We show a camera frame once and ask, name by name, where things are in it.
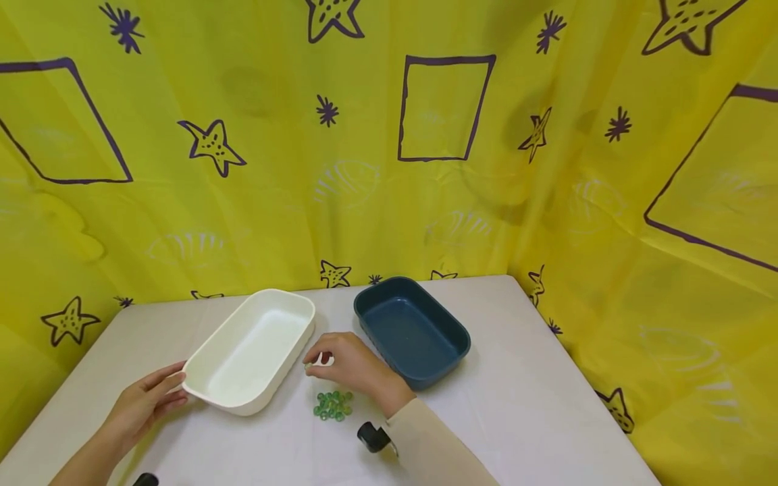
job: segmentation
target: finger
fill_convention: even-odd
[[[187,404],[188,401],[189,401],[189,397],[184,397],[184,398],[179,398],[178,400],[171,401],[164,405],[158,406],[157,408],[154,409],[154,421],[160,420],[162,417],[169,414],[171,411],[183,407],[184,405]]]
[[[332,353],[332,345],[336,342],[335,333],[322,334],[303,358],[303,364],[315,362],[318,356],[324,352]]]
[[[137,382],[135,382],[136,385],[140,386],[143,391],[149,391],[153,387],[159,385],[162,380],[167,378],[168,376],[178,373],[182,369],[184,369],[184,365],[186,364],[186,361],[179,361],[178,363],[174,363],[169,366],[165,366],[162,369],[158,369],[155,372],[144,376],[143,378],[139,379]]]
[[[335,377],[338,374],[338,370],[334,366],[311,366],[309,369],[305,370],[305,374],[337,382]]]
[[[149,390],[149,398],[154,402],[157,403],[160,400],[162,400],[162,397],[164,397],[167,392],[171,391],[176,386],[181,385],[184,382],[184,378],[186,378],[186,373],[177,373],[172,376],[168,376],[162,382],[153,387],[151,390]]]
[[[171,391],[164,397],[160,398],[159,401],[156,402],[156,406],[158,407],[160,405],[168,404],[171,401],[180,400],[181,398],[185,397],[188,397],[186,390]]]

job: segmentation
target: white plastic tray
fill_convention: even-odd
[[[314,333],[315,312],[301,295],[251,295],[187,361],[184,390],[231,414],[259,412]]]

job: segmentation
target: dark blue plastic tray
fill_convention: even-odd
[[[410,278],[366,288],[354,299],[354,311],[378,352],[413,390],[432,386],[470,351],[468,330]]]

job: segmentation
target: left hand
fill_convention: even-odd
[[[121,392],[98,431],[117,442],[121,456],[130,452],[155,422],[187,403],[185,391],[171,392],[184,382],[185,375],[180,372],[184,363],[158,369]]]

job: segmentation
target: hand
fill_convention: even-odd
[[[332,366],[311,366],[308,376],[328,379],[350,390],[364,393],[391,417],[415,398],[408,384],[375,354],[354,333],[322,334],[308,350],[303,363],[312,363],[321,353],[335,357]]]
[[[128,453],[156,421],[187,403],[185,391],[170,392],[184,382],[185,375],[179,372],[184,363],[158,369],[128,386],[119,395],[97,435],[117,441],[121,456]]]

